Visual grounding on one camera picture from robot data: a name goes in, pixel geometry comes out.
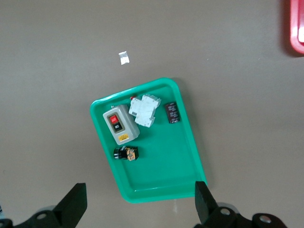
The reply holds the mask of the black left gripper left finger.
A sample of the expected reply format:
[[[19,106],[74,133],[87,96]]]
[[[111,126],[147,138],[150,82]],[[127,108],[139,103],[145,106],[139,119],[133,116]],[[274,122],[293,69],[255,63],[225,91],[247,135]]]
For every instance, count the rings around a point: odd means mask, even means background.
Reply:
[[[85,183],[77,183],[52,209],[37,212],[28,220],[13,225],[10,219],[1,219],[2,228],[75,228],[87,209]]]

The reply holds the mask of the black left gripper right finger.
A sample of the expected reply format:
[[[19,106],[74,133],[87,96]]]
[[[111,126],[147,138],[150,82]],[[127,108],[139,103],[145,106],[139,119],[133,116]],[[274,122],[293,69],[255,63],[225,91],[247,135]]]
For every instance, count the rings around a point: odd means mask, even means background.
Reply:
[[[249,220],[227,206],[219,206],[203,181],[195,182],[195,207],[200,219],[197,228],[285,228],[278,217],[254,214]]]

